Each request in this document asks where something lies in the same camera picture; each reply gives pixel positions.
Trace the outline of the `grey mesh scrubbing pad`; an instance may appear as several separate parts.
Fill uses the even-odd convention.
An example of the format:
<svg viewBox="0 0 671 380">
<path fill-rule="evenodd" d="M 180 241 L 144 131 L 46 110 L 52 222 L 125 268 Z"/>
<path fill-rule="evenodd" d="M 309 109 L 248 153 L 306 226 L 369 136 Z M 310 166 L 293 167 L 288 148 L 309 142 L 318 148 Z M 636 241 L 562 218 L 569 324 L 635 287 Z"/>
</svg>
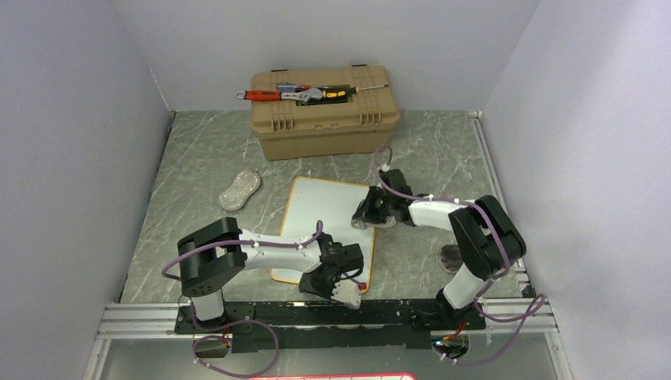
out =
<svg viewBox="0 0 671 380">
<path fill-rule="evenodd" d="M 393 216 L 388 217 L 384 222 L 371 222 L 366 221 L 363 218 L 353 218 L 351 220 L 351 226 L 358 230 L 367 230 L 367 229 L 388 229 L 396 225 L 396 219 Z"/>
</svg>

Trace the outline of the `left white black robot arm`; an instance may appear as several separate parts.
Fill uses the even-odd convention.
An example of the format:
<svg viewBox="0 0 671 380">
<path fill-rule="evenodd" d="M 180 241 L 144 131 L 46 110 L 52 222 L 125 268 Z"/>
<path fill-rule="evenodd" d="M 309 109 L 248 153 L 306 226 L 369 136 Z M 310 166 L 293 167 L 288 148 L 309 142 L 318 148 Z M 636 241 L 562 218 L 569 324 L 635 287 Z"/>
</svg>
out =
<svg viewBox="0 0 671 380">
<path fill-rule="evenodd" d="M 364 269 L 359 245 L 342 245 L 324 232 L 317 221 L 314 233 L 305 238 L 256 234 L 242 230 L 232 217 L 189 234 L 177 243 L 178 257 L 161 274 L 179 268 L 175 280 L 182 295 L 191 299 L 196 322 L 209 333 L 227 322 L 223 287 L 244 270 L 285 269 L 299 274 L 298 289 L 351 309 L 362 303 L 357 280 Z"/>
</svg>

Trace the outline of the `yellow framed whiteboard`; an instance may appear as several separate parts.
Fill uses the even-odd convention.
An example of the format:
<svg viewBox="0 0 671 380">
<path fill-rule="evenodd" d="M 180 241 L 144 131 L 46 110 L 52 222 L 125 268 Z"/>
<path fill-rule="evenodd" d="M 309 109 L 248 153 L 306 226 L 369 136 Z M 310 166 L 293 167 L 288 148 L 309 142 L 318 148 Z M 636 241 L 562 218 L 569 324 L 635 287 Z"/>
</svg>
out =
<svg viewBox="0 0 671 380">
<path fill-rule="evenodd" d="M 324 232 L 343 245 L 359 245 L 364 266 L 355 279 L 362 283 L 362 292 L 370 289 L 375 230 L 359 230 L 351 225 L 351 217 L 359 203 L 366 198 L 369 187 L 365 184 L 297 177 L 289 194 L 280 235 L 307 237 L 322 221 Z"/>
</svg>

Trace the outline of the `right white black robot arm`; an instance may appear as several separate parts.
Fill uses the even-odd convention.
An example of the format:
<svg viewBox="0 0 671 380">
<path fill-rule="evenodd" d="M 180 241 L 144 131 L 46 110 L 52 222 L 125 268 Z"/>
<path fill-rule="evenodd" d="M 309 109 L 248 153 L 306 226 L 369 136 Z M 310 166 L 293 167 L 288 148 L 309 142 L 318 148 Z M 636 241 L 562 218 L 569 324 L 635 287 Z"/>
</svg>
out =
<svg viewBox="0 0 671 380">
<path fill-rule="evenodd" d="M 447 230 L 456 239 L 461 266 L 437 293 L 436 318 L 447 329 L 463 322 L 466 309 L 527 252 L 524 238 L 494 196 L 458 200 L 415 195 L 400 170 L 379 170 L 378 184 L 369 188 L 351 225 L 365 230 L 397 223 Z"/>
</svg>

